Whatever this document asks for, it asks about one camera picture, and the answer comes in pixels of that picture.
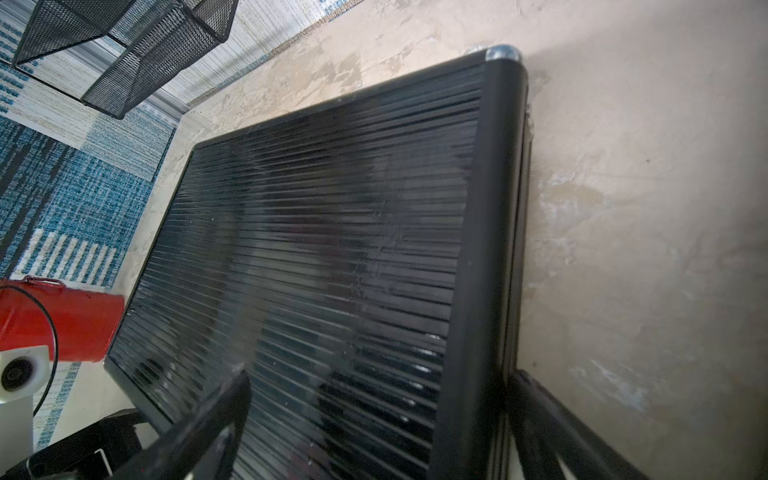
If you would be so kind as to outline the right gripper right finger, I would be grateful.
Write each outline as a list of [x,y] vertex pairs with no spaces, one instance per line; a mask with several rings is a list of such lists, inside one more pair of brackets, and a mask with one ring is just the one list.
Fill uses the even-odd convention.
[[509,377],[506,409],[526,479],[646,477],[523,370]]

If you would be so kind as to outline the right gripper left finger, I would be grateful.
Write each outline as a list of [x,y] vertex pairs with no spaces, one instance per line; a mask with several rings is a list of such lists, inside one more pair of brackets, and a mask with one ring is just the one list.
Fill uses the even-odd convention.
[[195,410],[118,468],[114,479],[229,479],[251,403],[246,372],[233,374]]

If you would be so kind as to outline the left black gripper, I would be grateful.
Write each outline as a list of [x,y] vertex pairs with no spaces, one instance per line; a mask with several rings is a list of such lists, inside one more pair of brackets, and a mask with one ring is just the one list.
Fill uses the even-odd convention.
[[111,414],[33,453],[2,479],[108,479],[143,448],[136,426],[146,422],[137,409]]

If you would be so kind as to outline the black poker set case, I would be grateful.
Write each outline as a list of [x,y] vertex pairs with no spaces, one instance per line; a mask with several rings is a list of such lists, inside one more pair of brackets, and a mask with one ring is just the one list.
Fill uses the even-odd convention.
[[232,372],[237,479],[500,479],[530,136],[492,46],[195,145],[105,366],[159,428]]

